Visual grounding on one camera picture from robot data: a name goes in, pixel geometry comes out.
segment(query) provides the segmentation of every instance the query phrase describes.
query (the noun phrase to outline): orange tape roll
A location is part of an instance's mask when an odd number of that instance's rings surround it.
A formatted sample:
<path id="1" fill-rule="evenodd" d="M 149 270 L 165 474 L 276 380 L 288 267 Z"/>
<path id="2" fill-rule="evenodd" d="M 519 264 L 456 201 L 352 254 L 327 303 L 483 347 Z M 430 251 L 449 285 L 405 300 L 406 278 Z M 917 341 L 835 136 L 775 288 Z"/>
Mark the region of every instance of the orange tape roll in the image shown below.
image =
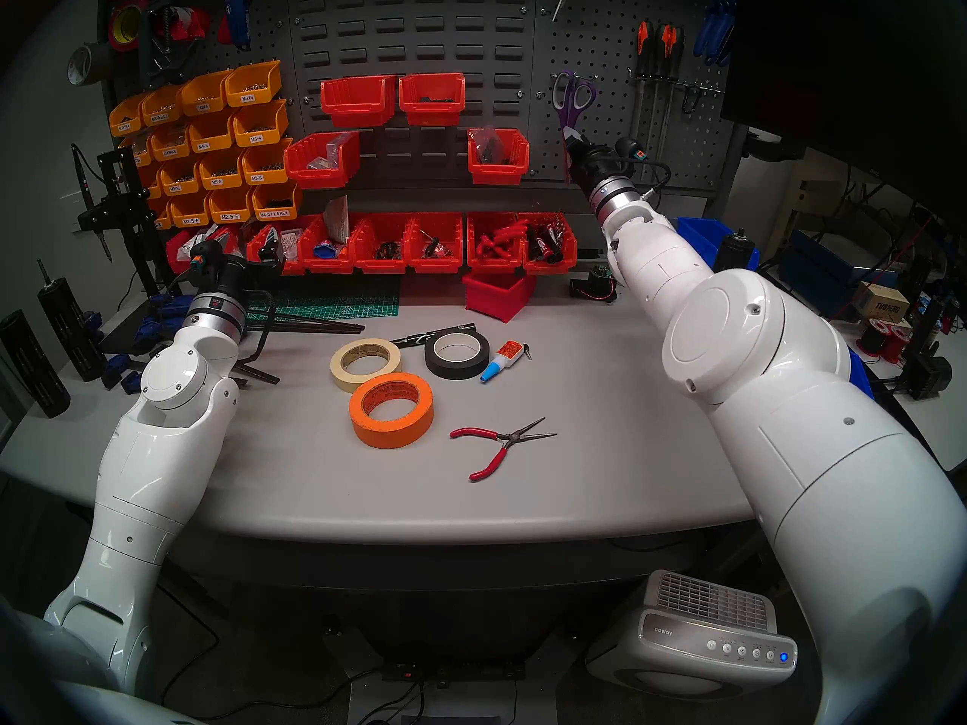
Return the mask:
<path id="1" fill-rule="evenodd" d="M 417 405 L 402 418 L 376 421 L 373 408 L 387 400 L 412 400 Z M 377 449 L 398 449 L 412 444 L 433 423 L 433 390 L 416 374 L 383 374 L 359 385 L 349 398 L 349 418 L 356 436 Z"/>

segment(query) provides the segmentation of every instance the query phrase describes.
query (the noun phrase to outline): purple scissors handle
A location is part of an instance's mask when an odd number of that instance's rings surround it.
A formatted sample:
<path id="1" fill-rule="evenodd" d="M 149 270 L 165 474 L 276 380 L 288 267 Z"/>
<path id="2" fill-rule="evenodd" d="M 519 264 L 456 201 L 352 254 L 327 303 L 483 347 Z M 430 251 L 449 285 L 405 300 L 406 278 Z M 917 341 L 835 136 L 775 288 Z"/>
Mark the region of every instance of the purple scissors handle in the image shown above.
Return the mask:
<path id="1" fill-rule="evenodd" d="M 577 77 L 570 69 L 562 69 L 554 80 L 551 95 L 561 129 L 565 126 L 573 128 L 581 114 L 595 102 L 598 88 L 590 80 Z"/>

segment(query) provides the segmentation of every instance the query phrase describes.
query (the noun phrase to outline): green cutting mat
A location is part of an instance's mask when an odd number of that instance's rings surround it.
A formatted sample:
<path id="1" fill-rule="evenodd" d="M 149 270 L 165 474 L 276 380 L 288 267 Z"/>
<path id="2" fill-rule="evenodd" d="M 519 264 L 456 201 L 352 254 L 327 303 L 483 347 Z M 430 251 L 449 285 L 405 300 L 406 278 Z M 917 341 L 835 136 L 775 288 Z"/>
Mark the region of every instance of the green cutting mat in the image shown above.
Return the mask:
<path id="1" fill-rule="evenodd" d="M 399 276 L 369 276 L 352 285 L 332 285 L 318 291 L 281 291 L 276 310 L 315 319 L 366 319 L 399 314 Z M 252 309 L 269 310 L 268 302 L 252 301 Z M 264 319 L 249 314 L 249 321 Z"/>

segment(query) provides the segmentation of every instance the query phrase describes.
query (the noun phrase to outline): masking tape roll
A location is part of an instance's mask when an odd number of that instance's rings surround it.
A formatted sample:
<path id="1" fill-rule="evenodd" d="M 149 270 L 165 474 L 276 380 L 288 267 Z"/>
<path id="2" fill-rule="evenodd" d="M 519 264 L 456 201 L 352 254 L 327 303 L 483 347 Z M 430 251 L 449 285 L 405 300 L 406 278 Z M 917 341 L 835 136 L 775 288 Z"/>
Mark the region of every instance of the masking tape roll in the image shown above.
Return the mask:
<path id="1" fill-rule="evenodd" d="M 376 421 L 369 414 L 387 400 L 412 400 L 416 403 L 402 418 Z M 398 449 L 412 444 L 433 423 L 433 390 L 416 374 L 383 374 L 361 384 L 349 398 L 349 418 L 356 436 L 377 449 Z"/>
<path id="2" fill-rule="evenodd" d="M 353 374 L 346 370 L 346 367 L 353 361 L 366 356 L 378 356 L 385 359 L 386 365 L 371 374 Z M 333 372 L 335 383 L 341 390 L 355 392 L 359 385 L 368 382 L 370 379 L 399 371 L 401 364 L 402 357 L 399 355 L 397 346 L 389 340 L 368 337 L 366 340 L 353 340 L 335 351 L 333 359 L 329 361 L 329 370 Z"/>

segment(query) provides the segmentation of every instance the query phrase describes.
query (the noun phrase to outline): beige tape roll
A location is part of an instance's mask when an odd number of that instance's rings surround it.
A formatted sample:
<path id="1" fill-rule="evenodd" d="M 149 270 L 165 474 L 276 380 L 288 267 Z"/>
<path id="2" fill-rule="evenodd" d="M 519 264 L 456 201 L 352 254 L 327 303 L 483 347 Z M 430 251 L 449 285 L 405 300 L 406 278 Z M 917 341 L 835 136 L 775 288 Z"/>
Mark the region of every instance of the beige tape roll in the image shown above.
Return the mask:
<path id="1" fill-rule="evenodd" d="M 386 359 L 386 365 L 371 374 L 353 374 L 346 370 L 349 364 L 356 359 L 366 356 L 378 356 Z M 389 340 L 380 340 L 375 337 L 366 340 L 353 340 L 346 343 L 333 353 L 333 359 L 329 361 L 329 370 L 333 372 L 335 383 L 341 390 L 355 392 L 356 388 L 370 379 L 375 379 L 383 374 L 393 374 L 399 371 L 402 364 L 402 357 L 399 355 L 399 348 Z"/>

